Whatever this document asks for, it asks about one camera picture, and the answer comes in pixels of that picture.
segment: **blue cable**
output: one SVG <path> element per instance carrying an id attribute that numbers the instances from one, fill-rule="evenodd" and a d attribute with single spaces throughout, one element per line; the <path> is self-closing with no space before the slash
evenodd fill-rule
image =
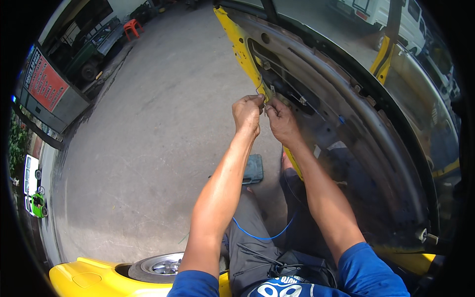
<path id="1" fill-rule="evenodd" d="M 264 237 L 257 237 L 257 236 L 254 236 L 252 234 L 249 234 L 246 230 L 242 229 L 241 226 L 239 226 L 238 224 L 238 221 L 236 221 L 236 219 L 233 217 L 233 220 L 234 222 L 236 223 L 236 226 L 239 228 L 239 230 L 243 231 L 244 233 L 246 233 L 247 235 L 249 235 L 250 237 L 253 237 L 255 239 L 259 239 L 259 240 L 270 240 L 270 239 L 274 239 L 280 235 L 282 235 L 282 233 L 284 233 L 285 230 L 287 230 L 287 228 L 290 226 L 290 224 L 292 224 L 292 221 L 294 220 L 295 218 L 295 215 L 297 214 L 297 211 L 294 212 L 294 215 L 292 216 L 292 219 L 290 220 L 290 222 L 287 224 L 287 226 L 277 235 L 273 236 L 273 237 L 269 237 L 269 238 L 264 238 Z"/>

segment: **gray pants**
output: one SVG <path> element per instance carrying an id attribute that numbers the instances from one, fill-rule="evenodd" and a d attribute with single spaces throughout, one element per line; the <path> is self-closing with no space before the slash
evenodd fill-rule
<path id="1" fill-rule="evenodd" d="M 258 240 L 245 234 L 233 220 L 228 226 L 226 236 L 229 243 L 229 277 L 231 292 L 234 296 L 240 296 L 246 288 L 267 279 L 267 274 L 271 268 L 271 264 L 268 264 L 268 262 L 242 252 L 237 243 L 244 244 L 246 247 L 272 259 L 279 258 L 286 250 L 290 249 L 324 258 L 329 262 L 332 270 L 336 272 L 330 250 L 308 210 L 304 183 L 295 170 L 289 168 L 281 175 L 280 185 L 287 202 L 287 223 L 292 219 L 294 213 L 298 212 L 286 231 L 285 250 L 277 248 L 272 240 Z M 248 233 L 261 238 L 270 237 L 264 226 L 256 196 L 247 191 L 245 187 L 241 191 L 234 218 L 240 227 Z M 268 265 L 248 270 L 263 264 Z"/>

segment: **green tricycle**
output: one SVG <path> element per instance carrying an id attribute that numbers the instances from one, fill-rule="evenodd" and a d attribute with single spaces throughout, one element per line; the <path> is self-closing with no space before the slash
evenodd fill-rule
<path id="1" fill-rule="evenodd" d="M 45 188 L 40 186 L 32 196 L 28 194 L 25 196 L 25 209 L 32 216 L 40 219 L 48 216 L 44 195 Z"/>

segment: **wheel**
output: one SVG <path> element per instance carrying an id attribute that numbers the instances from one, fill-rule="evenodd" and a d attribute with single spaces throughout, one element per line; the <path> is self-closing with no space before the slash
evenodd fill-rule
<path id="1" fill-rule="evenodd" d="M 36 178 L 37 180 L 40 180 L 40 179 L 41 179 L 41 171 L 38 170 L 38 169 L 35 170 L 35 178 Z"/>
<path id="2" fill-rule="evenodd" d="M 383 45 L 383 40 L 384 40 L 384 29 L 379 30 L 376 39 L 374 40 L 373 48 L 375 51 L 380 51 L 382 45 Z"/>
<path id="3" fill-rule="evenodd" d="M 43 206 L 41 208 L 41 214 L 43 215 L 43 217 L 47 217 L 48 216 L 48 209 L 46 208 L 46 206 Z"/>
<path id="4" fill-rule="evenodd" d="M 411 48 L 411 49 L 409 50 L 409 53 L 411 53 L 412 55 L 415 56 L 416 53 L 417 53 L 417 48 Z"/>
<path id="5" fill-rule="evenodd" d="M 93 81 L 99 71 L 96 66 L 86 63 L 81 69 L 81 77 L 86 81 Z"/>
<path id="6" fill-rule="evenodd" d="M 129 268 L 129 277 L 147 283 L 172 284 L 180 268 L 183 253 L 171 253 L 140 260 Z"/>

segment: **blue shirt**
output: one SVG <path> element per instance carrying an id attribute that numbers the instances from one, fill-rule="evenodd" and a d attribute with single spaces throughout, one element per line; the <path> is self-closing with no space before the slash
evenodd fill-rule
<path id="1" fill-rule="evenodd" d="M 358 243 L 346 250 L 338 262 L 338 271 L 341 290 L 312 284 L 301 277 L 280 277 L 268 279 L 241 296 L 409 296 L 402 279 L 367 243 Z M 168 297 L 217 297 L 218 287 L 218 280 L 211 274 L 188 270 L 176 276 Z"/>

